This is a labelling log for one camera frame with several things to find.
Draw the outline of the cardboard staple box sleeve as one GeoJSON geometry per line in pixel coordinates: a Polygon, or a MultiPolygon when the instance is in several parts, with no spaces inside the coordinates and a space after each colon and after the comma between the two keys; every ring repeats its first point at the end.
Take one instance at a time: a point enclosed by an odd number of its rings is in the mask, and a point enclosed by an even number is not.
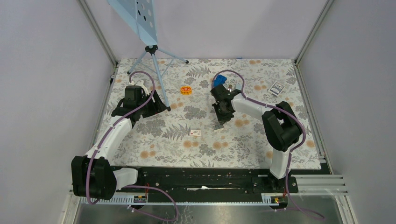
{"type": "Polygon", "coordinates": [[[199,137],[201,136],[201,134],[202,134],[201,130],[194,130],[194,129],[190,130],[190,136],[199,137]]]}

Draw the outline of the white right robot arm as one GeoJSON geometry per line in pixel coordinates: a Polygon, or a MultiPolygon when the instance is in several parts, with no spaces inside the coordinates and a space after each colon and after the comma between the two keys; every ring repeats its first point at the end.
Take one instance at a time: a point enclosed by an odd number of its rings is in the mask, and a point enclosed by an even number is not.
{"type": "Polygon", "coordinates": [[[247,114],[263,122],[265,136],[273,147],[270,166],[272,176],[268,179],[269,189],[280,192],[286,187],[285,177],[290,169],[291,151],[297,147],[300,136],[306,137],[304,126],[296,118],[291,106],[282,101],[268,105],[245,97],[240,90],[229,91],[222,85],[210,91],[215,99],[212,104],[219,122],[224,125],[234,117],[235,112],[247,114]]]}

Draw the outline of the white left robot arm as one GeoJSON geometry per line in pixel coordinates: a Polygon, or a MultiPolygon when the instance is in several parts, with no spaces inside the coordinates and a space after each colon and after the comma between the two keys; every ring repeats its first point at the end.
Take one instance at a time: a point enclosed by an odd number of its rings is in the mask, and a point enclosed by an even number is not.
{"type": "Polygon", "coordinates": [[[145,180],[135,168],[112,166],[113,156],[126,135],[140,118],[148,118],[167,110],[158,93],[143,85],[129,85],[111,113],[107,130],[84,156],[71,162],[73,193],[79,197],[109,200],[117,190],[128,186],[138,192],[145,180]]]}

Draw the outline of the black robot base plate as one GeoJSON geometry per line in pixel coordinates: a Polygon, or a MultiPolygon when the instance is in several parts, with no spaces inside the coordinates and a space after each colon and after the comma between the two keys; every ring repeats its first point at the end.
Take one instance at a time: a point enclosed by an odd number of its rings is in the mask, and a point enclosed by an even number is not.
{"type": "Polygon", "coordinates": [[[262,194],[286,196],[297,193],[295,177],[278,180],[269,169],[262,168],[172,168],[137,167],[137,185],[148,190],[122,188],[123,193],[142,193],[151,203],[168,202],[153,188],[168,193],[178,203],[255,203],[262,194]]]}

